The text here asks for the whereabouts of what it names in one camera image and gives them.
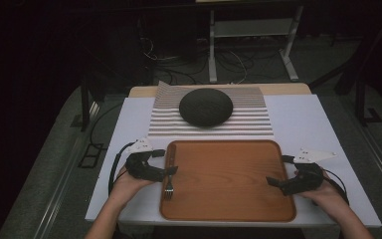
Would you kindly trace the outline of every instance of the brown wooden tray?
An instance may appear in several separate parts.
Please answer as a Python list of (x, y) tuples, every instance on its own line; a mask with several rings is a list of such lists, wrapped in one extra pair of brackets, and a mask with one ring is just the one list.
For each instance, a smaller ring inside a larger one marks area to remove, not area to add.
[(162, 193), (160, 213), (169, 220), (292, 221), (293, 198), (266, 181), (287, 179), (281, 157), (272, 140), (173, 141), (166, 166), (178, 171), (172, 199)]

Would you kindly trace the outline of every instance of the black bowl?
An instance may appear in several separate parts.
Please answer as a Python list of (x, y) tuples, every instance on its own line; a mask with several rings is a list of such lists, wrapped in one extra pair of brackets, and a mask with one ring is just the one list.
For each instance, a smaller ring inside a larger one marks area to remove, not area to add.
[(179, 103), (179, 112), (184, 120), (201, 127), (223, 123), (231, 116), (233, 109), (228, 95), (208, 88), (188, 93)]

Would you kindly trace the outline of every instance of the striped cloth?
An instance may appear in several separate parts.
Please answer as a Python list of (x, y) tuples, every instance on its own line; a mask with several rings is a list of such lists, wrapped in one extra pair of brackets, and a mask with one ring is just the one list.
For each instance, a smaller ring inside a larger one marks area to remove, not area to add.
[(202, 128), (189, 124), (179, 113), (182, 98), (193, 91), (160, 82), (151, 113), (148, 138), (174, 139), (274, 139), (265, 99), (259, 88), (216, 88), (234, 105), (224, 123)]

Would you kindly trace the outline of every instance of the fork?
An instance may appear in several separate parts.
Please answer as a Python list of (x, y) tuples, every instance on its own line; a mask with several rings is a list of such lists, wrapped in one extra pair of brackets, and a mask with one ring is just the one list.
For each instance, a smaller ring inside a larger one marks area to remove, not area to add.
[(172, 198), (172, 195), (173, 195), (172, 175), (168, 175), (164, 198), (166, 200), (170, 200)]

